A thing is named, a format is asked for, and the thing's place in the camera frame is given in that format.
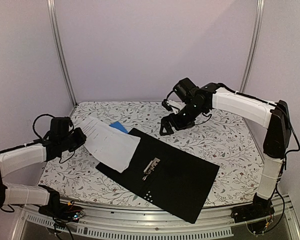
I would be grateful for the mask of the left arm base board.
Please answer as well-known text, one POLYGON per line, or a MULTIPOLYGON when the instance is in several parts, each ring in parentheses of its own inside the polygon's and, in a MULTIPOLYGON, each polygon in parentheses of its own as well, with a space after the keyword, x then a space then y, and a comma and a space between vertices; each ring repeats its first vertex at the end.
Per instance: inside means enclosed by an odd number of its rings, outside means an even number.
POLYGON ((41 205, 38 212, 42 215, 52 217, 66 223, 78 222, 85 215, 82 207, 75 205, 75 201, 71 200, 67 203, 51 201, 47 205, 41 205))

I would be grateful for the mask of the left aluminium frame post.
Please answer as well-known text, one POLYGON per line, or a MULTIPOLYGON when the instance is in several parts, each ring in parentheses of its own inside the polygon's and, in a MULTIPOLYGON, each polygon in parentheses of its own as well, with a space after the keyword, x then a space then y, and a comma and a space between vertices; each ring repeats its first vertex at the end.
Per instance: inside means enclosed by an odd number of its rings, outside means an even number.
POLYGON ((48 14, 49 14, 51 30, 52 30, 52 37, 54 40, 57 57, 58 57, 61 73, 62 73, 63 80, 64 80, 64 84, 65 84, 70 102, 71 102, 72 106, 75 108, 78 105, 78 103, 77 103, 77 99, 75 96, 73 84, 71 82, 69 70, 67 67, 66 57, 65 57, 65 53, 64 53, 64 49, 63 49, 63 44, 62 44, 62 38, 61 38, 60 30, 59 30, 55 1, 47 0, 46 2, 47 2, 47 9, 48 9, 48 14))

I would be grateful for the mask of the aluminium front rail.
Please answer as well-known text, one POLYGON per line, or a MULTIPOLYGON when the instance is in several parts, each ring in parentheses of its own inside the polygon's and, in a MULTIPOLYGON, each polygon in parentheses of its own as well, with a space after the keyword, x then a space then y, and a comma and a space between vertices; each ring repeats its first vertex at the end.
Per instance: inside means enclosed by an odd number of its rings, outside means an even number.
POLYGON ((85 215, 67 228, 35 206, 21 208, 13 240, 300 240, 300 225, 287 194, 272 199, 275 210, 268 233, 254 235, 249 222, 231 218, 232 205, 202 209, 194 224, 156 207, 81 203, 85 215))

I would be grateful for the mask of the right arm base board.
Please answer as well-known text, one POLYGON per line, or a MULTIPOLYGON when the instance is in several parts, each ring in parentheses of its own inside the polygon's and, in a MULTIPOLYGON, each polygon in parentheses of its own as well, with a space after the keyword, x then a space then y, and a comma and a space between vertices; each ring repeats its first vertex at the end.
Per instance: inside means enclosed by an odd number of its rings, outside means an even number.
POLYGON ((251 221, 264 218, 275 213, 271 200, 253 202, 250 204, 234 207, 231 210, 230 217, 235 223, 251 221))

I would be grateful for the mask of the right aluminium frame post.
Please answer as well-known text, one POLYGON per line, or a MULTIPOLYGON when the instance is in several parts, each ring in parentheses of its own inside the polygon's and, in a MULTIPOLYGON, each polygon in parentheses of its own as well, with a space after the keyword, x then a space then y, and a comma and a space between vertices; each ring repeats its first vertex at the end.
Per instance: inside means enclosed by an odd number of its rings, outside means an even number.
POLYGON ((243 71, 242 80, 240 83, 240 88, 239 88, 240 93, 244 93, 246 91, 249 82, 249 78, 250 78, 250 74, 251 74, 251 70, 253 67, 253 62, 255 59, 255 54, 258 46, 258 41, 260 37, 260 32, 262 28, 264 8, 265 8, 265 1, 257 0, 250 47, 249 47, 248 56, 243 71))

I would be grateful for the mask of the aluminium frame post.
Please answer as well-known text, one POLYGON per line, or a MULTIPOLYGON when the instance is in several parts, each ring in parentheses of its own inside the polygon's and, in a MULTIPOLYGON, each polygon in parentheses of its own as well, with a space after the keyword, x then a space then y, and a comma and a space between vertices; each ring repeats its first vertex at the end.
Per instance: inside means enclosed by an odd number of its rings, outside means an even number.
POLYGON ((52 37, 54 40, 57 57, 58 57, 61 73, 62 73, 63 80, 64 80, 64 84, 65 84, 70 102, 71 102, 72 106, 75 108, 78 105, 78 103, 77 103, 77 99, 75 96, 73 84, 71 82, 69 70, 67 67, 66 57, 65 57, 65 53, 64 53, 64 49, 63 49, 63 44, 62 44, 62 38, 61 38, 60 30, 59 30, 55 1, 47 0, 46 2, 47 2, 47 9, 48 9, 48 14, 49 14, 51 30, 52 30, 52 37))
POLYGON ((249 47, 248 56, 243 71, 242 80, 240 83, 240 88, 239 88, 240 93, 244 93, 246 91, 249 82, 249 78, 250 78, 250 74, 251 74, 251 70, 253 67, 253 62, 255 59, 255 54, 258 46, 258 41, 260 37, 260 32, 262 28, 264 8, 265 8, 265 1, 257 0, 250 47, 249 47))

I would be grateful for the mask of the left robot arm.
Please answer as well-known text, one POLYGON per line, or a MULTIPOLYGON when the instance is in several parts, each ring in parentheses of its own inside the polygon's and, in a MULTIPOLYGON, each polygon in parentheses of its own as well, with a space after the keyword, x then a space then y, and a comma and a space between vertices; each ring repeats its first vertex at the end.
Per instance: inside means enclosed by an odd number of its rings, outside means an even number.
POLYGON ((38 205, 53 217, 64 213, 58 191, 44 186, 27 186, 4 182, 10 173, 61 158, 64 152, 74 153, 87 140, 80 127, 69 117, 51 117, 50 127, 43 136, 34 131, 37 139, 0 151, 0 208, 8 205, 38 205))

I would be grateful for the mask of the blue ring binder folder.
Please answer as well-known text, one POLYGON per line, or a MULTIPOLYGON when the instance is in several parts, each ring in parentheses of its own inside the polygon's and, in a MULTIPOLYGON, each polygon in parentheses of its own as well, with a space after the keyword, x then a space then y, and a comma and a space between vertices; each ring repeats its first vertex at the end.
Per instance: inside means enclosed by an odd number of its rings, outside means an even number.
POLYGON ((129 132, 126 130, 126 128, 119 122, 119 121, 116 121, 116 122, 113 122, 109 125, 110 127, 114 128, 114 129, 117 129, 125 134, 128 134, 129 132))

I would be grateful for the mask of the teal box with label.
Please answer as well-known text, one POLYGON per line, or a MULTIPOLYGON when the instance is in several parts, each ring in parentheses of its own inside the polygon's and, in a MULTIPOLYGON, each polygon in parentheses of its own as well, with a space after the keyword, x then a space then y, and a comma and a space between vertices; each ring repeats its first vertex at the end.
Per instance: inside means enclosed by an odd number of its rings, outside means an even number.
POLYGON ((119 173, 99 163, 96 169, 138 197, 194 224, 220 167, 136 128, 129 135, 140 137, 129 167, 119 173))

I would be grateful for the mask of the floral table cloth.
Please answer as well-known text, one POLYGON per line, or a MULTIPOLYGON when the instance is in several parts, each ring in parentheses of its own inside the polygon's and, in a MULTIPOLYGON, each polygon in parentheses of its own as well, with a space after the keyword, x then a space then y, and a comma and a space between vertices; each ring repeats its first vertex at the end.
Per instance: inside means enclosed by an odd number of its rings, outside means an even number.
MULTIPOLYGON (((80 123, 87 117, 107 124, 121 123, 162 142, 219 166, 206 207, 252 201, 260 184, 263 160, 245 121, 234 114, 213 110, 211 119, 199 116, 196 125, 173 135, 160 136, 160 121, 168 112, 159 102, 82 102, 72 114, 80 123)), ((81 147, 75 153, 49 161, 39 183, 58 191, 65 199, 114 206, 149 208, 151 204, 106 177, 97 160, 81 147)))

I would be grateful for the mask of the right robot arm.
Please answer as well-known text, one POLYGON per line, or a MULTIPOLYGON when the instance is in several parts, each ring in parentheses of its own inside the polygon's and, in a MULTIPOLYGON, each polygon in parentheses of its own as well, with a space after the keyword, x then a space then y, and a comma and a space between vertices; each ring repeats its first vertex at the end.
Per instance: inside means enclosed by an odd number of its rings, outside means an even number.
POLYGON ((253 198, 255 202, 248 208, 252 218, 259 218, 268 210, 266 201, 272 198, 286 167, 287 148, 293 132, 287 103, 283 100, 266 101, 240 93, 223 83, 211 82, 198 87, 189 78, 180 80, 172 92, 185 106, 178 108, 169 103, 167 98, 162 101, 162 106, 171 113, 160 121, 161 136, 194 127, 196 118, 211 110, 238 115, 267 130, 263 142, 264 161, 260 184, 253 198))

